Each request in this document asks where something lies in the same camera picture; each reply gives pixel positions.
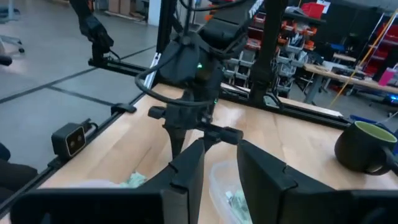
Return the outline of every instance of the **gray floor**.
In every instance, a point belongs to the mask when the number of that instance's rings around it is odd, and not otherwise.
[[[54,131],[68,122],[86,118],[100,124],[110,115],[106,104],[127,103],[139,90],[133,77],[101,69],[82,72],[90,68],[87,60],[91,44],[80,35],[77,17],[70,7],[45,0],[16,0],[16,6],[21,10],[21,19],[0,24],[0,34],[21,38],[26,53],[15,54],[10,67],[0,67],[0,142],[11,150],[11,162],[41,171],[55,157],[50,141]],[[120,56],[156,43],[156,27],[101,14],[97,17],[115,40],[113,50]],[[154,52],[151,48],[124,61],[149,66]],[[27,90],[31,90],[29,94],[21,94]],[[319,94],[315,103],[327,106],[334,95]],[[290,97],[302,101],[304,94],[294,86]],[[387,118],[385,108],[368,104],[369,99],[361,95],[342,96],[333,109],[345,116],[356,114],[376,121]],[[397,129],[397,118],[387,126]]]

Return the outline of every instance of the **shelving unit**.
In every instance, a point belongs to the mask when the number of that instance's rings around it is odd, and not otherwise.
[[[386,23],[381,23],[385,14],[383,14],[377,23],[376,27],[372,32],[372,36],[374,34],[379,35]],[[386,59],[389,51],[391,50],[391,46],[398,45],[398,25],[394,25],[394,21],[397,19],[397,15],[394,15],[393,21],[390,23],[389,27],[381,37],[379,43],[374,47],[373,52],[366,62],[364,66],[364,72],[367,73],[369,76],[373,76],[378,70],[381,62]]]

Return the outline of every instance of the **red box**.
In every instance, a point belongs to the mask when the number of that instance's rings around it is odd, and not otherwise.
[[[312,18],[317,18],[320,19],[322,16],[323,8],[325,8],[324,5],[322,4],[317,4],[317,3],[305,3],[301,7],[303,9],[304,13]]]

